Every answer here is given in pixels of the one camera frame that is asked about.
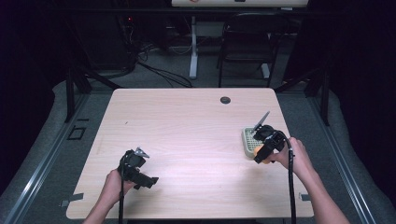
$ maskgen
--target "metal stand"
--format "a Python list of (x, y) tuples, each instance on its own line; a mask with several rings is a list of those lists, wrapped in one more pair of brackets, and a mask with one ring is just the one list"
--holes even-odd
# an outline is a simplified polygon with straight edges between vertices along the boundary
[(283, 84), (282, 86), (275, 89), (275, 92), (282, 92), (287, 90), (288, 88), (298, 84), (299, 82), (310, 78), (308, 85), (305, 87), (304, 93), (306, 97), (316, 96), (318, 94), (318, 90), (320, 86), (321, 90), (321, 99), (320, 99), (320, 116), (326, 126), (329, 126), (328, 120), (328, 110), (329, 110), (329, 84), (330, 77), (327, 69), (316, 68), (300, 77), (293, 79), (292, 81)]
[(197, 34), (195, 17), (191, 18), (191, 64), (190, 64), (190, 78), (197, 78), (198, 67), (198, 53), (197, 53)]
[(75, 94), (74, 94), (74, 86), (83, 94), (88, 94), (92, 90), (91, 84), (88, 82), (88, 79), (85, 75), (92, 77), (103, 84), (107, 85), (112, 90), (116, 90), (121, 88), (121, 86), (115, 84), (114, 82), (109, 81), (105, 77), (101, 77), (99, 74), (93, 72), (92, 70), (84, 67), (78, 66), (73, 69), (70, 69), (66, 76), (66, 95), (67, 95), (67, 116), (64, 121), (67, 123), (75, 114)]

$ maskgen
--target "floor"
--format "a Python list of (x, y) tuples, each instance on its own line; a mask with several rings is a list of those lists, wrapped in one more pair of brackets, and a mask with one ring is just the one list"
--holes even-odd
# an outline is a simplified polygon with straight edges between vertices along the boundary
[[(187, 79), (195, 88), (216, 88), (218, 81), (217, 53), (219, 41), (202, 38), (199, 42), (198, 78), (188, 79), (190, 70), (189, 46), (175, 45), (167, 52), (152, 49), (140, 55), (140, 62), (154, 68), (171, 71), (157, 73), (142, 65), (127, 75), (101, 72), (124, 88), (185, 88), (169, 78)], [(293, 36), (288, 36), (279, 52), (271, 88), (282, 84)], [(81, 168), (91, 148), (95, 133), (106, 111), (111, 89), (90, 79), (91, 94), (76, 91), (76, 115), (66, 118), (65, 83), (54, 88), (56, 99), (41, 134), (38, 136), (21, 169), (1, 196), (1, 223), (79, 223), (65, 216), (63, 204), (73, 194)], [(389, 199), (375, 186), (348, 142), (337, 97), (331, 93), (330, 126), (323, 125), (318, 116), (318, 98), (305, 98), (305, 83), (277, 95), (290, 134), (304, 139), (314, 166), (321, 174), (326, 188), (352, 223), (391, 223), (396, 213)], [(75, 125), (86, 128), (80, 141), (68, 141)], [(260, 219), (261, 223), (289, 223), (289, 218)], [(314, 223), (313, 218), (300, 218), (298, 223)]]

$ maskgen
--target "black backdrop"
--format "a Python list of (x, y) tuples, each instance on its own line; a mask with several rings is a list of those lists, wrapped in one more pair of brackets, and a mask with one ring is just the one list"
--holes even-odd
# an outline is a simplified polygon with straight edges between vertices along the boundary
[(47, 120), (52, 88), (65, 78), (58, 40), (35, 1), (0, 3), (0, 193)]
[(342, 21), (304, 20), (284, 78), (297, 78), (332, 55), (331, 90), (340, 100), (350, 142), (395, 206), (396, 16), (390, 10), (394, 3), (309, 3), (309, 10), (345, 11), (347, 16)]

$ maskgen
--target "desk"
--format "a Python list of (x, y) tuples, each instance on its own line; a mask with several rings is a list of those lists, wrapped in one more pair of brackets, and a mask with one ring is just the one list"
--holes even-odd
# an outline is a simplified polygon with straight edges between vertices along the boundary
[[(229, 104), (220, 98), (227, 96)], [(124, 217), (290, 217), (288, 171), (245, 156), (241, 133), (270, 110), (266, 124), (289, 135), (271, 89), (119, 89), (114, 91), (76, 186), (83, 199), (69, 204), (69, 218), (85, 218), (105, 178), (126, 150), (150, 155), (141, 168), (160, 179), (151, 189), (131, 189)], [(297, 217), (312, 217), (294, 177)], [(118, 218), (116, 204), (107, 218)]]
[[(172, 7), (306, 7), (308, 0), (246, 0), (235, 2), (234, 0), (172, 0)], [(191, 20), (191, 63), (190, 78), (197, 78), (198, 53), (196, 48), (196, 21)], [(262, 66), (264, 76), (269, 75), (268, 66)]]

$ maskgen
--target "black cable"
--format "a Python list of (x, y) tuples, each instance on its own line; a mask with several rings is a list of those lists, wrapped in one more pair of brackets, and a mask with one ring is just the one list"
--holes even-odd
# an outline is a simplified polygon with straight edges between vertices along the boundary
[(162, 70), (162, 69), (159, 69), (159, 68), (154, 68), (152, 66), (149, 66), (149, 65), (141, 63), (141, 62), (137, 62), (137, 64), (139, 64), (142, 67), (148, 69), (149, 71), (159, 75), (160, 77), (163, 77), (169, 83), (169, 85), (171, 85), (171, 87), (173, 87), (173, 85), (171, 84), (170, 81), (174, 81), (177, 84), (179, 84), (181, 86), (184, 86), (184, 87), (187, 87), (187, 88), (192, 88), (193, 87), (191, 82), (188, 79), (186, 79), (185, 77), (181, 76), (181, 75), (178, 75), (178, 74), (175, 74), (175, 73), (172, 73), (172, 72), (169, 72), (169, 71), (165, 71), (165, 70)]
[(147, 43), (145, 46), (140, 47), (140, 52), (137, 54), (139, 60), (146, 62), (149, 59), (149, 52), (154, 49), (154, 45), (152, 43)]
[(125, 164), (125, 155), (122, 157), (121, 169), (120, 169), (121, 189), (120, 189), (119, 224), (122, 224), (122, 220), (123, 220), (123, 202), (124, 202), (124, 196), (125, 196), (125, 192), (124, 192), (124, 190), (123, 190), (123, 184), (124, 184), (124, 164)]
[(111, 74), (111, 75), (104, 75), (104, 74), (99, 74), (100, 71), (96, 71), (97, 74), (99, 74), (102, 77), (105, 77), (107, 79), (112, 79), (112, 78), (116, 78), (116, 77), (124, 77), (128, 74), (130, 74), (133, 71), (133, 69), (131, 68), (126, 68), (126, 69), (122, 69), (121, 71), (119, 71), (118, 73), (115, 74)]
[(288, 145), (289, 149), (289, 166), (288, 166), (288, 174), (289, 174), (289, 195), (290, 195), (290, 210), (291, 210), (291, 223), (295, 224), (296, 223), (296, 202), (294, 198), (294, 183), (293, 183), (293, 159), (294, 159), (294, 154), (293, 154), (293, 148), (291, 147), (289, 139), (286, 137), (285, 134), (280, 132), (285, 141), (286, 144)]

